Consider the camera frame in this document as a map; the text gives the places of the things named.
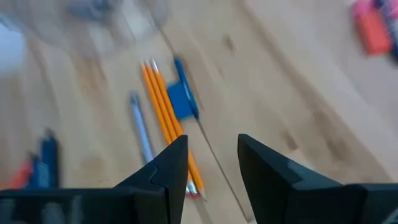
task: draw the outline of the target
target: wooden surface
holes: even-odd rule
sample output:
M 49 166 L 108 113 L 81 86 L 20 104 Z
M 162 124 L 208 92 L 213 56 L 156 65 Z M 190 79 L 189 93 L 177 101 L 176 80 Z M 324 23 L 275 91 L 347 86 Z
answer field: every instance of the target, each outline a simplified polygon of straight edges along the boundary
M 128 93 L 139 92 L 160 152 L 165 142 L 139 63 L 156 58 L 170 83 L 173 54 L 184 58 L 200 110 L 199 122 L 182 126 L 208 197 L 186 199 L 183 223 L 254 222 L 238 167 L 239 133 L 344 183 L 396 180 L 394 68 L 386 58 L 362 57 L 349 18 L 332 18 L 348 13 L 342 1 L 317 1 L 329 9 L 324 14 L 305 7 L 315 0 L 300 2 L 170 0 L 161 32 L 105 58 L 28 36 L 24 63 L 0 80 L 0 185 L 37 150 L 47 127 L 62 145 L 64 187 L 112 187 L 140 169 Z M 374 77 L 378 68 L 388 71 L 383 81 Z

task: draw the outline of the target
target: silver pen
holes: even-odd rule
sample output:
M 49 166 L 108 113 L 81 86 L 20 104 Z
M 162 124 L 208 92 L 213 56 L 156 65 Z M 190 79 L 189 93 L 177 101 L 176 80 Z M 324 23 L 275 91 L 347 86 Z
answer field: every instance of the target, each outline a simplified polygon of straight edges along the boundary
M 130 94 L 130 107 L 134 118 L 134 125 L 141 141 L 142 154 L 145 162 L 148 163 L 154 159 L 153 147 L 147 132 L 144 115 L 142 114 L 139 97 L 136 91 L 132 91 Z

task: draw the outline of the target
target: marker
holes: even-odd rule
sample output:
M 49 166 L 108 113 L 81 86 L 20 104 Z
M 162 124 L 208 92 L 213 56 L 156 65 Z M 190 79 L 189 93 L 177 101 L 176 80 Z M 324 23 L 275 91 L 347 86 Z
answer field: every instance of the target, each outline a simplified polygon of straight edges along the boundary
M 49 182 L 49 167 L 44 164 L 38 155 L 32 155 L 33 173 L 30 176 L 29 183 L 25 189 L 48 189 Z
M 367 53 L 377 55 L 389 52 L 392 48 L 392 37 L 383 21 L 382 12 L 375 7 L 374 2 L 357 0 L 353 6 L 353 14 Z
M 134 118 L 134 124 L 141 141 L 142 155 L 144 156 L 145 162 L 148 163 L 154 159 L 154 155 L 152 153 L 153 147 L 147 132 L 144 115 L 142 114 L 139 97 L 136 91 L 132 91 L 130 94 L 130 106 L 131 114 Z
M 390 0 L 389 1 L 391 11 L 390 16 L 392 19 L 398 19 L 398 0 Z
M 182 65 L 181 59 L 178 57 L 174 57 L 174 65 L 175 68 L 177 69 L 178 76 L 180 77 L 180 82 L 184 88 L 184 92 L 188 98 L 189 105 L 192 110 L 192 114 L 196 119 L 199 119 L 199 110 L 197 103 L 193 97 L 191 88 L 189 87 L 188 81 L 187 81 L 187 76 L 185 75 L 185 70 Z
M 60 187 L 59 166 L 58 166 L 58 141 L 55 139 L 51 130 L 46 130 L 45 138 L 42 140 L 40 150 L 41 166 L 43 172 L 47 168 L 48 172 L 48 188 L 57 189 Z

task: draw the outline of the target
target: glass object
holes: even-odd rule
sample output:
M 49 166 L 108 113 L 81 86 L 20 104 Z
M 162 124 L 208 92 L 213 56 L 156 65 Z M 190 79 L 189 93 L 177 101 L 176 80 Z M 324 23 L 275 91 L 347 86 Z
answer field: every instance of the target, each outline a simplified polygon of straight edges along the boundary
M 155 32 L 165 0 L 2 0 L 0 10 L 68 52 L 103 56 Z

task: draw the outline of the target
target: pink marker cap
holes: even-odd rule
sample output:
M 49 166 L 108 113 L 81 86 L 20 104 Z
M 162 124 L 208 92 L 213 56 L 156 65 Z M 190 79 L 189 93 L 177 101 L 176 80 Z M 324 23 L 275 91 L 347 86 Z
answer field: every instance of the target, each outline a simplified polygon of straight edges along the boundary
M 357 0 L 353 5 L 354 16 L 365 15 L 369 13 L 374 8 L 374 3 L 372 0 Z
M 393 19 L 398 18 L 398 0 L 390 0 L 391 16 Z

